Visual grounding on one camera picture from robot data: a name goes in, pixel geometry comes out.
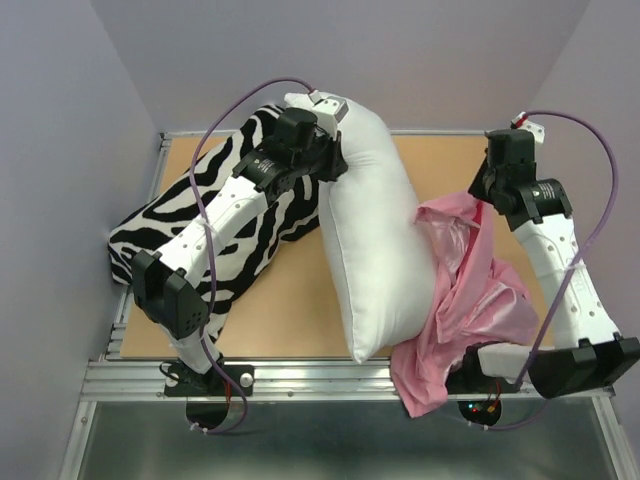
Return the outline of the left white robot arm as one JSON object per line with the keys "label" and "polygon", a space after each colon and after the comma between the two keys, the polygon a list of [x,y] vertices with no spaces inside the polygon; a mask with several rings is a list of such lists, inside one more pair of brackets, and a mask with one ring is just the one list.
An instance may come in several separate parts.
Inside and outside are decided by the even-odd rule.
{"label": "left white robot arm", "polygon": [[132,262],[136,305],[161,326],[186,364],[188,382],[199,393],[215,392],[223,371],[205,326],[210,305],[196,288],[215,258],[251,220],[267,211],[296,181],[308,176],[333,182],[347,170],[338,125],[348,111],[338,98],[310,109],[289,107],[274,131],[232,170],[219,193],[182,232],[154,253]]}

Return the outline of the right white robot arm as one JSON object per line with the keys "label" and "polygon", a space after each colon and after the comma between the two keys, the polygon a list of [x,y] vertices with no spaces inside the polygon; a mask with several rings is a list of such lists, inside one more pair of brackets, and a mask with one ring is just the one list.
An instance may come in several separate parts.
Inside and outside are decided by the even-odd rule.
{"label": "right white robot arm", "polygon": [[582,259],[573,209],[562,184],[539,179],[539,129],[493,130],[469,192],[502,215],[525,250],[543,292],[547,316],[540,328],[553,335],[543,348],[494,343],[472,348],[460,366],[463,384],[482,390],[495,378],[527,382],[544,398],[612,386],[639,360],[639,341],[625,337],[608,315]]}

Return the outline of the pink satin rose pillowcase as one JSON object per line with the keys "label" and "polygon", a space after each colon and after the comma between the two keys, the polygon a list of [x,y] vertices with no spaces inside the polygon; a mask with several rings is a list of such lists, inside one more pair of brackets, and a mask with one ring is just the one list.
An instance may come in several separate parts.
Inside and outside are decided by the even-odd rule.
{"label": "pink satin rose pillowcase", "polygon": [[437,261],[433,304],[418,342],[469,337],[528,344],[538,317],[516,269],[494,256],[491,207],[451,194],[422,204],[416,221],[427,227]]}

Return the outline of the zebra striped pillow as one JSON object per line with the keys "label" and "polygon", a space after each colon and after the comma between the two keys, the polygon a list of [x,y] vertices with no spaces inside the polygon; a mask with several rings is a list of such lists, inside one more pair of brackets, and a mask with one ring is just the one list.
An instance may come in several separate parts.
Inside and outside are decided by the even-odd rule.
{"label": "zebra striped pillow", "polygon": [[[283,108],[269,104],[258,108],[234,134],[198,158],[195,180],[205,203],[222,189],[242,157],[273,133]],[[209,302],[211,279],[216,279],[213,313],[207,331],[213,339],[223,329],[233,303],[255,283],[279,247],[294,242],[319,226],[319,183],[307,176],[296,180],[266,211],[248,218],[233,232],[207,212],[214,226],[215,272],[205,271],[196,291]],[[195,218],[196,203],[187,173],[123,220],[109,235],[107,251],[114,282],[131,283],[131,261],[145,251],[154,253],[176,238]]]}

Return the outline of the white pillow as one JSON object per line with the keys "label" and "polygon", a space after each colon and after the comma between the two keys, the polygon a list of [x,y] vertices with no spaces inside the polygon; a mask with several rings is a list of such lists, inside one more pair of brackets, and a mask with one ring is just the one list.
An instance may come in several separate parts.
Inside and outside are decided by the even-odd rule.
{"label": "white pillow", "polygon": [[362,364],[418,335],[430,313],[436,261],[417,224],[418,197],[394,139],[375,112],[321,92],[288,93],[289,107],[339,106],[337,127],[347,170],[319,185],[318,214],[347,350]]}

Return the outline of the aluminium frame rail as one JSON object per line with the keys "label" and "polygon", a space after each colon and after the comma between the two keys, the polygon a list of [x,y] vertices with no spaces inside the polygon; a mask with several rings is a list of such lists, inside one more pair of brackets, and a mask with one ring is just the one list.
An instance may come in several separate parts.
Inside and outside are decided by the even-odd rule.
{"label": "aluminium frame rail", "polygon": [[[87,367],[83,401],[208,401],[223,402],[225,393],[206,393],[172,384],[160,371],[160,361],[99,361]],[[389,362],[364,365],[340,359],[231,360],[229,370],[247,372],[246,397],[252,402],[281,401],[396,401]]]}

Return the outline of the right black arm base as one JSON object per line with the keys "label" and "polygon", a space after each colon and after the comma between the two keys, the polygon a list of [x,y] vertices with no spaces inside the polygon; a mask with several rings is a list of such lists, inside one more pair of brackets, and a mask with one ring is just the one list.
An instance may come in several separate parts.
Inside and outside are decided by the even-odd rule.
{"label": "right black arm base", "polygon": [[489,394],[496,393],[497,390],[500,390],[502,395],[518,392],[518,389],[504,378],[484,375],[467,378],[459,371],[449,374],[446,387],[450,394]]}

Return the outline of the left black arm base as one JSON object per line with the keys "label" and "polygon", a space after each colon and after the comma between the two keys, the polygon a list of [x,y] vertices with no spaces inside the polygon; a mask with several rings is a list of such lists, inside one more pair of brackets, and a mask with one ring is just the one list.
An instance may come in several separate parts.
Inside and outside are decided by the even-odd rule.
{"label": "left black arm base", "polygon": [[[180,360],[170,360],[162,362],[159,371],[165,377],[164,395],[167,397],[218,397],[230,391],[227,382],[214,369],[199,374]],[[246,396],[253,394],[253,365],[224,364],[222,371],[238,384]]]}

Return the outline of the plain pink pillow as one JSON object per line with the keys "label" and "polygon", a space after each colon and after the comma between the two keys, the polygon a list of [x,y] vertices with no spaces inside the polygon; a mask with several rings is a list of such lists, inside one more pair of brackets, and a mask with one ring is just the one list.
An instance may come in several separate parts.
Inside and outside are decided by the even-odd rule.
{"label": "plain pink pillow", "polygon": [[516,269],[494,255],[494,210],[466,192],[421,204],[436,260],[433,301],[422,331],[396,345],[390,373],[412,418],[448,400],[446,381],[466,349],[492,342],[529,344],[538,315]]}

